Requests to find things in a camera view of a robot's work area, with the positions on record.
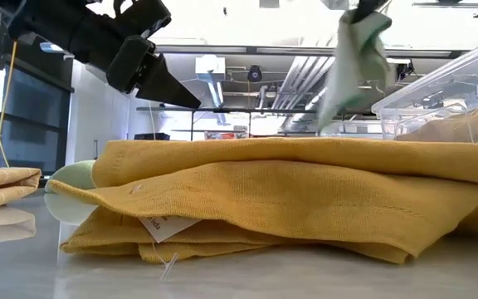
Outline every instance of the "folded yellow towel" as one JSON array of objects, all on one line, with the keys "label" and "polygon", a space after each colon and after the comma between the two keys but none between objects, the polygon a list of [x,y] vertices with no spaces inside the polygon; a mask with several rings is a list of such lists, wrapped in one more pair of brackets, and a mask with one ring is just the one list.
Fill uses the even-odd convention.
[{"label": "folded yellow towel", "polygon": [[40,177],[39,169],[1,168],[0,206],[36,191]]},{"label": "folded yellow towel", "polygon": [[166,260],[319,243],[402,263],[456,230],[478,236],[478,145],[344,139],[114,141],[99,204],[67,252],[157,262],[138,217],[204,219],[156,246]]}]

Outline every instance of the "green cloth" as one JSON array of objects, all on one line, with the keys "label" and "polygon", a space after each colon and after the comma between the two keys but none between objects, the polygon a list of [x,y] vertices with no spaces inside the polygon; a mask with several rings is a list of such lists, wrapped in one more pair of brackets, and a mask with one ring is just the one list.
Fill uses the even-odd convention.
[{"label": "green cloth", "polygon": [[336,60],[329,71],[327,90],[319,109],[319,130],[330,125],[339,110],[363,99],[359,89],[363,81],[378,81],[379,86],[391,83],[390,65],[378,37],[392,25],[392,20],[374,12],[352,24],[353,15],[354,11],[347,11],[339,20]]},{"label": "green cloth", "polygon": [[96,205],[83,202],[64,194],[57,194],[51,189],[50,182],[55,179],[70,186],[89,190],[95,189],[95,184],[91,177],[95,161],[81,161],[67,165],[58,169],[46,184],[46,194],[44,200],[47,209],[54,218],[71,225],[80,225],[88,218],[91,212],[97,208]]},{"label": "green cloth", "polygon": [[[95,184],[91,178],[91,170],[93,169],[94,163],[95,160],[88,160],[64,166],[58,169],[50,177],[50,180],[56,179],[78,189],[94,189]],[[46,192],[54,193],[49,184],[46,185]]]}]

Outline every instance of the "ventilation duct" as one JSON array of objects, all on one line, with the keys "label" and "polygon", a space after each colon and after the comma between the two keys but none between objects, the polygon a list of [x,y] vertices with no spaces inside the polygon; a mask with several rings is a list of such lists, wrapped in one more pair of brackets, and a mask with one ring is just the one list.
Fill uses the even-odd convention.
[{"label": "ventilation duct", "polygon": [[269,86],[262,86],[261,89],[259,90],[259,107],[257,107],[257,109],[263,109],[263,104],[265,104],[267,89],[269,89]]},{"label": "ventilation duct", "polygon": [[[213,104],[216,108],[222,108],[222,84],[226,79],[226,63],[224,57],[215,55],[204,55],[195,60],[195,73],[197,78],[207,83],[209,92],[212,94]],[[217,123],[226,125],[226,116],[223,113],[216,113]]]}]

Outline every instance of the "plastic bin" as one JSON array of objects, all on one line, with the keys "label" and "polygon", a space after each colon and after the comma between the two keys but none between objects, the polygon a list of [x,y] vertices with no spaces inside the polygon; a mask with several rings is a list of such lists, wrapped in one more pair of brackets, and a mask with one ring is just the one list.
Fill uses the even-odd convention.
[{"label": "plastic bin", "polygon": [[381,140],[379,120],[345,120],[334,122],[320,133],[323,137],[368,138]]},{"label": "plastic bin", "polygon": [[384,139],[478,143],[478,48],[372,106]]}]

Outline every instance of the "white label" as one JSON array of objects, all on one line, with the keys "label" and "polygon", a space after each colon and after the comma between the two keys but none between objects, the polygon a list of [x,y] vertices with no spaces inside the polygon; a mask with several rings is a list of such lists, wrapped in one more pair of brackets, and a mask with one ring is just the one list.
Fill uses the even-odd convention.
[{"label": "white label", "polygon": [[170,216],[140,218],[139,221],[141,221],[149,233],[154,237],[156,243],[160,243],[163,240],[182,232],[184,229],[193,226],[195,223],[199,222],[200,219]]}]

